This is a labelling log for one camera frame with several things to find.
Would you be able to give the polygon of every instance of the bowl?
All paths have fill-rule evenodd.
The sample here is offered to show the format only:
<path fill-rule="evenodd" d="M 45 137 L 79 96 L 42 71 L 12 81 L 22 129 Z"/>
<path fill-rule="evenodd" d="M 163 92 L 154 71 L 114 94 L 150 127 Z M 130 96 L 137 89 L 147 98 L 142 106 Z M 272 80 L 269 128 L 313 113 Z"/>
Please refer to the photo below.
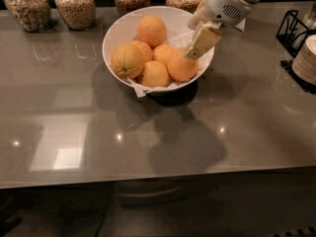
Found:
<path fill-rule="evenodd" d="M 191 13 L 166 6 L 151 6 L 130 12 L 114 22 L 107 31 L 103 40 L 103 58 L 113 76 L 124 85 L 133 88 L 138 97 L 145 96 L 146 94 L 163 95 L 168 92 L 177 91 L 196 81 L 208 68 L 213 58 L 214 48 L 199 59 L 198 72 L 196 76 L 184 83 L 172 82 L 168 87 L 149 88 L 137 84 L 133 80 L 125 80 L 116 76 L 111 69 L 111 53 L 116 46 L 132 40 L 137 40 L 136 28 L 138 22 L 146 15 L 154 15 L 164 21 L 167 26 L 167 39 L 165 43 L 168 43 L 175 48 L 187 46 L 190 43 L 194 31 L 187 27 L 187 22 L 192 16 Z"/>

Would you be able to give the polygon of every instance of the glossy table surface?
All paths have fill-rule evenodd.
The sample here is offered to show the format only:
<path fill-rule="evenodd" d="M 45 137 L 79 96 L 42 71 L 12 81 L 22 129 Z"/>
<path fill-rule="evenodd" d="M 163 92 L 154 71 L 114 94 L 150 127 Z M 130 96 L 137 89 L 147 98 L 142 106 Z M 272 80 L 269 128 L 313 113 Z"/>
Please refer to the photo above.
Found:
<path fill-rule="evenodd" d="M 97 26 L 23 32 L 0 11 L 0 187 L 160 178 L 316 165 L 316 96 L 280 67 L 276 39 L 288 9 L 259 4 L 245 32 L 223 30 L 211 65 L 191 87 L 137 98 L 108 71 Z"/>

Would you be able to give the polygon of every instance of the countertop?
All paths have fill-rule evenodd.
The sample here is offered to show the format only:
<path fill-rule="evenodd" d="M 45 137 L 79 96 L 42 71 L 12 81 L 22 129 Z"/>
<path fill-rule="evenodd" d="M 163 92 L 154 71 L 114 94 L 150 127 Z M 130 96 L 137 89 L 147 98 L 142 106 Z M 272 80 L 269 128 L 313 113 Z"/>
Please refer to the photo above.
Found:
<path fill-rule="evenodd" d="M 262 3 L 245 32 L 223 30 L 209 68 L 173 95 L 138 99 L 109 72 L 96 27 L 23 32 L 0 11 L 0 188 L 271 170 L 316 165 L 316 96 L 281 68 L 285 12 Z"/>

